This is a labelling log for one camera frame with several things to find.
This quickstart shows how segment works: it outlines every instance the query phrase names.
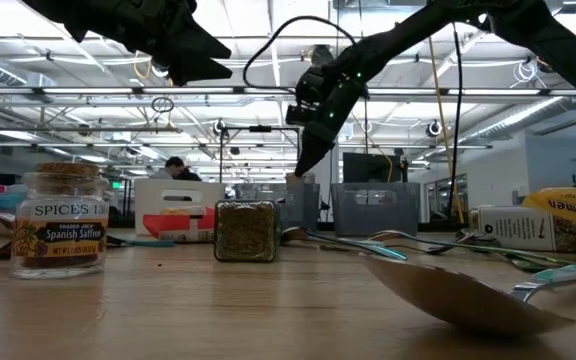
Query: jar label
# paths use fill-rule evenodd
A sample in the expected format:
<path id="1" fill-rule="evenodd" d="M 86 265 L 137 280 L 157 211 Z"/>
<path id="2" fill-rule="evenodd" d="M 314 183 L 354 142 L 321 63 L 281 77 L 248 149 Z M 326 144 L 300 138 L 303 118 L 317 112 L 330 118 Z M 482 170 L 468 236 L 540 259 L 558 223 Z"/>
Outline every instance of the jar label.
<path id="1" fill-rule="evenodd" d="M 106 247 L 108 204 L 38 202 L 15 220 L 13 255 L 25 258 L 88 256 Z"/>

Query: metal spoon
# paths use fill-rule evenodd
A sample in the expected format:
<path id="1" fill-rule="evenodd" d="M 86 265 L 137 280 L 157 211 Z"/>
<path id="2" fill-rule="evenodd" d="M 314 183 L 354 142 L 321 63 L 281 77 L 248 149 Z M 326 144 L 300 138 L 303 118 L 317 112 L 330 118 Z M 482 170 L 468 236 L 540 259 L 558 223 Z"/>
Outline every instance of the metal spoon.
<path id="1" fill-rule="evenodd" d="M 466 330 L 502 336 L 543 334 L 575 324 L 527 303 L 542 290 L 576 287 L 576 265 L 545 270 L 515 286 L 497 290 L 446 269 L 366 256 L 368 269 L 395 294 L 438 319 Z"/>

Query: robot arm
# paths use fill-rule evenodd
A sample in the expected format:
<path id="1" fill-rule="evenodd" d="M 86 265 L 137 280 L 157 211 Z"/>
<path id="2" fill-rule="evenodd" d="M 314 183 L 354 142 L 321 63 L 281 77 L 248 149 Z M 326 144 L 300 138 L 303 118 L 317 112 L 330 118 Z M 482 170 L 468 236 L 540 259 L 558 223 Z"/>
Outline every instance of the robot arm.
<path id="1" fill-rule="evenodd" d="M 477 19 L 487 14 L 483 23 Z M 576 36 L 559 24 L 543 0 L 431 0 L 394 29 L 366 37 L 332 63 L 310 68 L 295 89 L 297 105 L 286 122 L 304 126 L 301 176 L 334 146 L 337 133 L 367 82 L 390 59 L 452 22 L 464 22 L 532 50 L 576 87 Z"/>
<path id="2" fill-rule="evenodd" d="M 173 82 L 227 79 L 232 71 L 211 58 L 230 50 L 192 18 L 196 0 L 22 0 L 48 19 L 64 24 L 81 42 L 88 31 L 118 41 L 130 52 L 150 54 Z"/>

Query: gray plastic bin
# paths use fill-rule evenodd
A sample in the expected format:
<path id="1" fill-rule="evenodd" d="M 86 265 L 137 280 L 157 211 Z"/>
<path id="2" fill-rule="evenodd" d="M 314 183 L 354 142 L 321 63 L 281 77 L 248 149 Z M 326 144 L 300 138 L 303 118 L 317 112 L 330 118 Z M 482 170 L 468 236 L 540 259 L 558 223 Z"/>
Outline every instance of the gray plastic bin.
<path id="1" fill-rule="evenodd" d="M 282 230 L 295 226 L 317 230 L 319 184 L 236 184 L 235 198 L 277 202 Z"/>
<path id="2" fill-rule="evenodd" d="M 417 234 L 417 183 L 347 183 L 332 185 L 337 236 L 367 236 L 382 230 Z"/>

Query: man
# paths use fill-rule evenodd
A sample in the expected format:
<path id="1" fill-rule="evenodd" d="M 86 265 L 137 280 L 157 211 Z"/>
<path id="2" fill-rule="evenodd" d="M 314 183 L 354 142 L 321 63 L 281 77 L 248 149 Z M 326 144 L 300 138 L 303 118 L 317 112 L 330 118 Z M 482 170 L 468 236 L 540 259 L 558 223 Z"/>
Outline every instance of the man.
<path id="1" fill-rule="evenodd" d="M 186 181 L 201 181 L 199 175 L 191 172 L 188 166 L 184 166 L 184 169 L 177 176 L 174 177 L 175 180 L 186 180 Z"/>
<path id="2" fill-rule="evenodd" d="M 181 174 L 186 169 L 184 161 L 181 160 L 178 156 L 173 156 L 168 161 L 166 161 L 166 165 L 164 165 L 163 169 L 159 169 L 154 175 L 152 175 L 151 179 L 166 179 L 166 180 L 173 180 L 176 176 Z"/>

